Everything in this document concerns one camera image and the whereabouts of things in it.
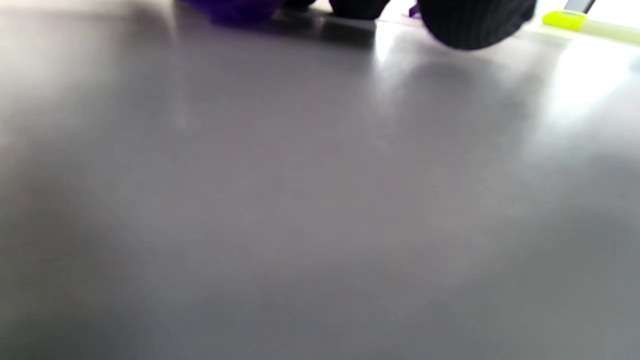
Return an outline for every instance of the black knit fabric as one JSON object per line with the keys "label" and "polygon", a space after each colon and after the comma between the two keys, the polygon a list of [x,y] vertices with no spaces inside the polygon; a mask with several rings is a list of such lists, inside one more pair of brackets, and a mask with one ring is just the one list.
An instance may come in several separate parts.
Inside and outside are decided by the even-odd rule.
{"label": "black knit fabric", "polygon": [[536,0],[419,0],[422,20],[443,44],[474,50],[515,33],[533,16]]}
{"label": "black knit fabric", "polygon": [[[314,0],[286,0],[284,6],[306,9]],[[333,13],[350,19],[377,19],[389,0],[330,0]],[[422,20],[443,44],[474,50],[512,35],[530,20],[536,0],[419,0]]]}

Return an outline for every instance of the black rubber wheel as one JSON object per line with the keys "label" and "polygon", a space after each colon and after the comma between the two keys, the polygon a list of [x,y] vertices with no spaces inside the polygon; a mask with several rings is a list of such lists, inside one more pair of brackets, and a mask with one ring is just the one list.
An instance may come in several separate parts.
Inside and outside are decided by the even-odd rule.
{"label": "black rubber wheel", "polygon": [[390,0],[329,0],[333,14],[348,19],[375,20]]}
{"label": "black rubber wheel", "polygon": [[429,31],[443,44],[462,50],[491,46],[531,20],[536,0],[419,0]]}

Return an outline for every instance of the purple object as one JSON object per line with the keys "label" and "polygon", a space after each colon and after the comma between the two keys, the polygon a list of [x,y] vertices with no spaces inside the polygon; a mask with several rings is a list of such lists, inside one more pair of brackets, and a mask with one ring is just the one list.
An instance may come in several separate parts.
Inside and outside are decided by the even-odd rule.
{"label": "purple object", "polygon": [[420,4],[415,4],[409,9],[409,17],[414,19],[420,17]]}
{"label": "purple object", "polygon": [[225,22],[260,22],[273,16],[283,0],[186,0],[193,7]]}

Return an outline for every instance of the neon yellow cap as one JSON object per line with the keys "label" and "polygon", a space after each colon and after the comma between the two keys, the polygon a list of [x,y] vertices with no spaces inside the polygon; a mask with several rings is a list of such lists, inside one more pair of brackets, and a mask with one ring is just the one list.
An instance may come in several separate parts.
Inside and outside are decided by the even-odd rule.
{"label": "neon yellow cap", "polygon": [[582,24],[587,20],[587,15],[571,10],[560,10],[550,12],[542,17],[544,25],[555,26],[556,28],[580,31]]}

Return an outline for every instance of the yellow-green object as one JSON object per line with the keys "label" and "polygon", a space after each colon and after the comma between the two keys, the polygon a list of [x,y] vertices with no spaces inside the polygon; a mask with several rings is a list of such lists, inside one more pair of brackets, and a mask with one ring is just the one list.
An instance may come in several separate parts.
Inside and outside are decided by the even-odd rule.
{"label": "yellow-green object", "polygon": [[640,29],[589,20],[587,15],[581,12],[570,10],[550,12],[542,17],[542,23],[556,28],[579,31],[597,37],[640,45]]}

